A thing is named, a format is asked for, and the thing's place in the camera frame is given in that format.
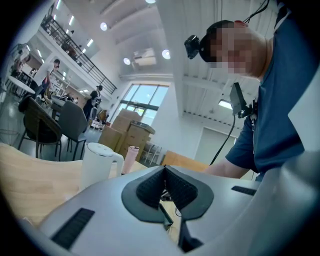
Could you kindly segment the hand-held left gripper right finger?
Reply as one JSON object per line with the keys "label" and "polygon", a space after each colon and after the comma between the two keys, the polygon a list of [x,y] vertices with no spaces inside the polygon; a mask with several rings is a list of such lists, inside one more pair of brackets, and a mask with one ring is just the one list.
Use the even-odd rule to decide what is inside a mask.
{"label": "hand-held left gripper right finger", "polygon": [[179,166],[174,168],[207,184],[213,193],[208,210],[200,218],[188,221],[182,221],[182,214],[172,201],[164,202],[164,209],[173,220],[167,233],[180,250],[183,249],[181,237],[187,240],[195,239],[195,244],[202,246],[222,235],[252,201],[253,192],[240,192],[239,188],[256,191],[260,185],[257,181],[213,176]]}

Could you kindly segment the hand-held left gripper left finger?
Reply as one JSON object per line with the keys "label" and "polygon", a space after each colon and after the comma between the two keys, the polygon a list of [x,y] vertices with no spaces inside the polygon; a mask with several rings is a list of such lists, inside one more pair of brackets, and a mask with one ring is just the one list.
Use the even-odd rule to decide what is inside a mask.
{"label": "hand-held left gripper left finger", "polygon": [[70,252],[78,256],[178,256],[180,249],[160,223],[134,217],[124,207],[122,190],[155,168],[134,171],[98,182],[55,208],[39,230],[52,238],[79,209],[94,211]]}

